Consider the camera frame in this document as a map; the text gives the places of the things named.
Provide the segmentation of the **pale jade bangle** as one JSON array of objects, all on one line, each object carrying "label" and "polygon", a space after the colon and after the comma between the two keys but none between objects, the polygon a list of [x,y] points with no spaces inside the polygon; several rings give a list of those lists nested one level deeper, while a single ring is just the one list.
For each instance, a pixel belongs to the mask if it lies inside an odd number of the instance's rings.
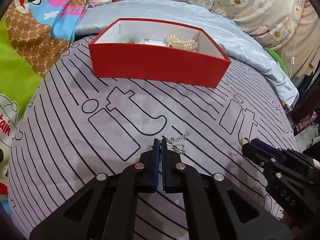
[{"label": "pale jade bangle", "polygon": [[116,43],[132,43],[132,44],[144,44],[144,39],[138,34],[123,34],[117,37]]}]

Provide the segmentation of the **red jewelry box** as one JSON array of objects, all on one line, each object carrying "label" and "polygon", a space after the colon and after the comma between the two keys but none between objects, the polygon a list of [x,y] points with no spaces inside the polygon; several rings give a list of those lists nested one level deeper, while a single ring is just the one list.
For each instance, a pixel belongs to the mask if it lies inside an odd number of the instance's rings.
[{"label": "red jewelry box", "polygon": [[[116,43],[138,34],[145,43]],[[215,88],[231,61],[201,28],[182,23],[119,18],[88,45],[97,77],[166,81]]]}]

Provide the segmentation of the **lavender striped bed sheet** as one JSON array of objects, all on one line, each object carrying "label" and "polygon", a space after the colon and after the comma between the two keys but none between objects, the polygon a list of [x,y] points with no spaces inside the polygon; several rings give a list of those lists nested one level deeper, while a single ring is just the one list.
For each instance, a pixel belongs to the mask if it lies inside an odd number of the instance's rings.
[{"label": "lavender striped bed sheet", "polygon": [[28,237],[95,175],[120,173],[156,138],[185,147],[182,161],[221,173],[281,218],[267,182],[241,153],[243,137],[296,148],[291,125],[264,77],[232,59],[215,88],[163,81],[99,79],[87,36],[69,48],[38,87],[17,129],[9,163],[12,221]]}]

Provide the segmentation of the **green object at bedside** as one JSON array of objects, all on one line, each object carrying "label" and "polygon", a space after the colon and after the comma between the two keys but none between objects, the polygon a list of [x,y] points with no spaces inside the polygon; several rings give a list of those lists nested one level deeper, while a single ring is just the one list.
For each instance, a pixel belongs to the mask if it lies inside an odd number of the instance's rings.
[{"label": "green object at bedside", "polygon": [[276,63],[279,65],[279,67],[282,69],[282,71],[289,76],[289,73],[287,71],[287,68],[283,62],[283,60],[281,59],[281,57],[274,51],[271,49],[268,49],[267,52],[269,53],[269,55],[272,57],[272,59],[274,59],[274,61],[276,61]]}]

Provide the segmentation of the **colorful monkey cartoon blanket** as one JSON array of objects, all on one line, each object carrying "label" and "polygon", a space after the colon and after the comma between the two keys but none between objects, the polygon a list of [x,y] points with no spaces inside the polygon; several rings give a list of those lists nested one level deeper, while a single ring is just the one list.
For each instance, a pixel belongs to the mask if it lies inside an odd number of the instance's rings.
[{"label": "colorful monkey cartoon blanket", "polygon": [[11,145],[27,104],[74,40],[86,0],[12,0],[1,18],[1,199]]}]

